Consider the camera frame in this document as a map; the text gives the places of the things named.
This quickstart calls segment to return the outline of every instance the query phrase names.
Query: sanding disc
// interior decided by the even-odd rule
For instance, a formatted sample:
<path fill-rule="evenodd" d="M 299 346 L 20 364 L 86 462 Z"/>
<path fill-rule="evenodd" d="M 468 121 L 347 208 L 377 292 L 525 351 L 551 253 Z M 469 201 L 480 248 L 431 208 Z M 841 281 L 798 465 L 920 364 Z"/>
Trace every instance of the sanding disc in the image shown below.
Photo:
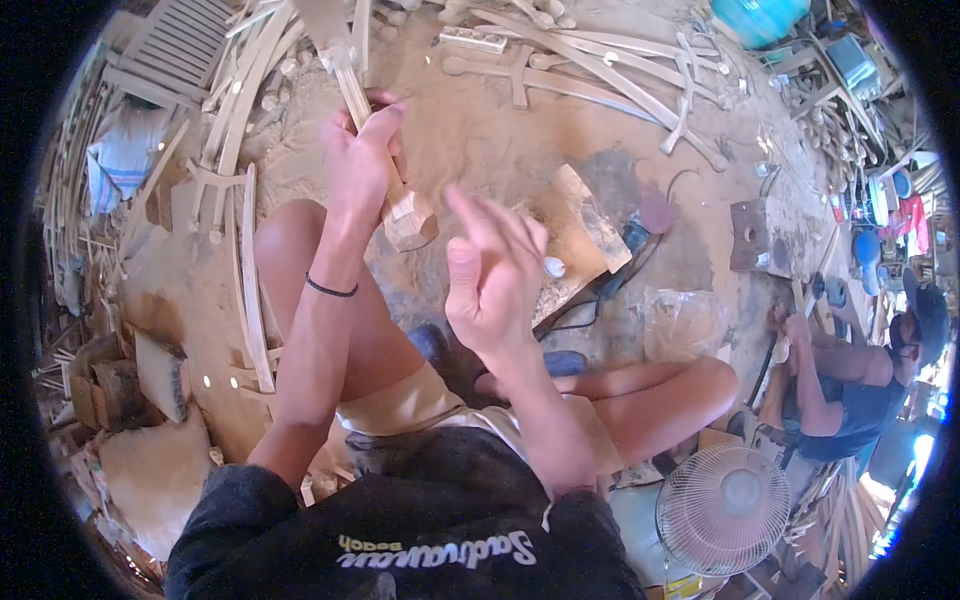
<path fill-rule="evenodd" d="M 644 199 L 637 211 L 640 224 L 654 235 L 661 235 L 673 225 L 673 211 L 665 198 Z"/>

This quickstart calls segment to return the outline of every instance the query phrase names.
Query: fan grille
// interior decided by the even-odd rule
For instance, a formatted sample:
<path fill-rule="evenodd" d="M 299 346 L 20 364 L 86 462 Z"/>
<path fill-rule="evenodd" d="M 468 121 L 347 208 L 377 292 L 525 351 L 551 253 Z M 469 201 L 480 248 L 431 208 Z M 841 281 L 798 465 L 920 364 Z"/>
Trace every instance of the fan grille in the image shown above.
<path fill-rule="evenodd" d="M 783 535 L 790 489 L 777 466 L 750 448 L 720 444 L 690 456 L 657 498 L 657 532 L 686 568 L 728 576 L 758 564 Z"/>

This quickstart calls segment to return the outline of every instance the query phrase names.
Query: black cap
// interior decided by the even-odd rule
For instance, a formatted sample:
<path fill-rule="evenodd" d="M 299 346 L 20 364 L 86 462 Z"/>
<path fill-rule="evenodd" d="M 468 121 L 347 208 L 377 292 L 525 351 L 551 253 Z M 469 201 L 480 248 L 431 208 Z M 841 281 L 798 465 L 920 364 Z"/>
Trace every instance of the black cap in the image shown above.
<path fill-rule="evenodd" d="M 920 340 L 924 346 L 921 365 L 932 365 L 940 360 L 949 337 L 949 316 L 944 292 L 933 283 L 920 283 L 910 269 L 903 270 L 903 291 L 906 301 L 917 318 Z"/>

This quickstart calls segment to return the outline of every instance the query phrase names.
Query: red cloth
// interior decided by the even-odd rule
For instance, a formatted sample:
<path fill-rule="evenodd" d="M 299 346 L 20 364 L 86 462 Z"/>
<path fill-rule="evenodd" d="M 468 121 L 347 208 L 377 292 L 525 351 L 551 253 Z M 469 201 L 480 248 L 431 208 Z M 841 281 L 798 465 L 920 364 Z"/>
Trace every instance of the red cloth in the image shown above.
<path fill-rule="evenodd" d="M 926 230 L 926 215 L 924 201 L 919 195 L 900 200 L 900 207 L 890 213 L 890 223 L 876 233 L 880 239 L 893 240 L 906 235 L 910 231 L 917 231 L 917 246 L 920 252 L 926 254 L 930 250 L 930 235 Z"/>

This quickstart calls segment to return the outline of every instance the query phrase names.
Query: man in cap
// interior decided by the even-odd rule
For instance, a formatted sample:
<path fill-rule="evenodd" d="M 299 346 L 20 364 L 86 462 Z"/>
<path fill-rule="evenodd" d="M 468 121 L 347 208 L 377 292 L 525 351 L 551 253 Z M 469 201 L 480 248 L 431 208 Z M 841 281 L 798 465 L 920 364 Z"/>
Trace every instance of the man in cap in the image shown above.
<path fill-rule="evenodd" d="M 794 375 L 783 396 L 783 429 L 806 458 L 855 455 L 897 419 L 920 369 L 940 359 L 949 335 L 943 291 L 909 269 L 903 289 L 907 310 L 890 323 L 889 346 L 867 344 L 852 301 L 833 312 L 850 324 L 852 343 L 812 336 L 804 315 L 782 321 L 791 343 L 786 368 Z"/>

